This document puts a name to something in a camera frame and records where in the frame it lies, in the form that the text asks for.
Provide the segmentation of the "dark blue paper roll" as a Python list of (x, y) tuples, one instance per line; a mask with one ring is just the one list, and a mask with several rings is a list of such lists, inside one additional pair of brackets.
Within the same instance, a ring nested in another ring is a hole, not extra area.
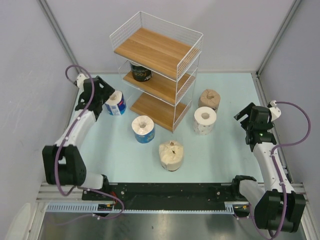
[(127, 108), (123, 93), (119, 90), (116, 90), (106, 101), (105, 106), (110, 115), (123, 115)]

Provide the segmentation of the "black paper roll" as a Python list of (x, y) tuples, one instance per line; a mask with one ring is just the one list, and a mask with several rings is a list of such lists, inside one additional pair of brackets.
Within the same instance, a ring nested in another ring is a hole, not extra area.
[(136, 64), (132, 61), (129, 62), (133, 78), (138, 82), (146, 82), (153, 76), (153, 72), (142, 65)]

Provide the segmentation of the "light blue paper roll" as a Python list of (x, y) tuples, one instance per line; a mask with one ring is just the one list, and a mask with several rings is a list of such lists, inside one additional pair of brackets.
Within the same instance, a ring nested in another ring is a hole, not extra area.
[(131, 123), (131, 128), (135, 139), (141, 144), (149, 143), (155, 137), (155, 123), (147, 115), (136, 117)]

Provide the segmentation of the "beige paper roll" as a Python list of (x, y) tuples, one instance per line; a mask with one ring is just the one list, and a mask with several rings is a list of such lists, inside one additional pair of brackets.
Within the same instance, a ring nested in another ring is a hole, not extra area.
[(170, 140), (159, 145), (160, 164), (169, 171), (178, 170), (183, 164), (184, 146), (175, 140)]

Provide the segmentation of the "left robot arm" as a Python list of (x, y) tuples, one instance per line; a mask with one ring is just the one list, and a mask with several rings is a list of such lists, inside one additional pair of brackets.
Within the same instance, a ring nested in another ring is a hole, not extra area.
[(108, 178), (87, 171), (80, 148), (115, 89), (98, 75), (90, 81), (80, 74), (76, 83), (82, 92), (74, 109), (73, 122), (54, 145), (46, 145), (42, 150), (45, 178), (50, 185), (57, 185), (58, 180), (61, 186), (93, 189), (98, 199), (105, 200), (111, 193)]

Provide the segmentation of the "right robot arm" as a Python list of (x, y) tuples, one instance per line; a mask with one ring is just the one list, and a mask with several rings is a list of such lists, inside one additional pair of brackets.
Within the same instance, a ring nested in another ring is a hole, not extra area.
[(249, 216), (258, 231), (267, 230), (273, 240), (280, 232), (295, 233), (306, 206), (305, 197), (295, 192), (282, 167), (274, 134), (270, 131), (281, 116), (279, 101), (264, 106), (250, 103), (234, 116), (245, 130), (245, 142), (256, 158), (264, 189), (251, 176), (236, 175), (230, 194), (249, 203)]

